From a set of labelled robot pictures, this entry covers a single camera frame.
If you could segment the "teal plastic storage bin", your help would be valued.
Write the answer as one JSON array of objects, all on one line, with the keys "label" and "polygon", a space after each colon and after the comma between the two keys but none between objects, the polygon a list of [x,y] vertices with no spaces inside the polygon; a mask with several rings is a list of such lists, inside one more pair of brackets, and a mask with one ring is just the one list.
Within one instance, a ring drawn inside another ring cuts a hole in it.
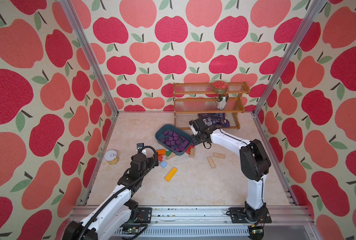
[{"label": "teal plastic storage bin", "polygon": [[[168,135],[165,136],[163,134],[163,131],[174,131],[174,132],[176,132],[178,140],[174,141],[173,137],[170,137]],[[187,140],[184,143],[182,143],[182,140],[180,139],[180,136],[185,137]],[[178,151],[176,151],[176,147],[183,147],[183,146],[186,146],[186,145],[188,145],[188,146],[193,145],[192,144],[192,140],[191,140],[191,136],[189,134],[187,134],[186,132],[178,129],[177,127],[175,127],[174,125],[171,125],[171,124],[163,125],[155,133],[155,138],[156,138],[157,142],[160,145],[162,145],[164,148],[166,148],[167,150],[171,151],[172,153],[175,153],[177,156],[183,155],[186,152],[186,150],[178,152]],[[166,143],[162,143],[161,139],[163,139],[163,138],[169,138],[170,141],[166,142]]]}]

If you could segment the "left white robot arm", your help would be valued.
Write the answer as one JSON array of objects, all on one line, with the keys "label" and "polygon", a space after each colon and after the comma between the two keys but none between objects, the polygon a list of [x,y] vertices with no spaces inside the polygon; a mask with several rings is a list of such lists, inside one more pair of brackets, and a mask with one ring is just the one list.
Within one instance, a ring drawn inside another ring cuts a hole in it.
[{"label": "left white robot arm", "polygon": [[159,165],[158,153],[145,155],[146,149],[131,157],[131,166],[118,181],[113,192],[90,215],[72,221],[64,230],[63,240],[108,240],[119,228],[138,217],[139,204],[132,200],[145,176]]}]

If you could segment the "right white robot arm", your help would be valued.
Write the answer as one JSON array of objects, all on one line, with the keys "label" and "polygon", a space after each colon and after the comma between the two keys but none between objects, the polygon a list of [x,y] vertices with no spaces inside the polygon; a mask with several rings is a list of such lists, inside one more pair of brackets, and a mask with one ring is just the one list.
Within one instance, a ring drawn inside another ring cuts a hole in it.
[{"label": "right white robot arm", "polygon": [[268,209],[264,200],[264,188],[271,161],[261,141],[238,138],[219,126],[208,126],[198,118],[189,122],[194,145],[220,145],[240,157],[241,171],[248,179],[248,194],[244,212],[240,216],[251,224],[265,220]]}]

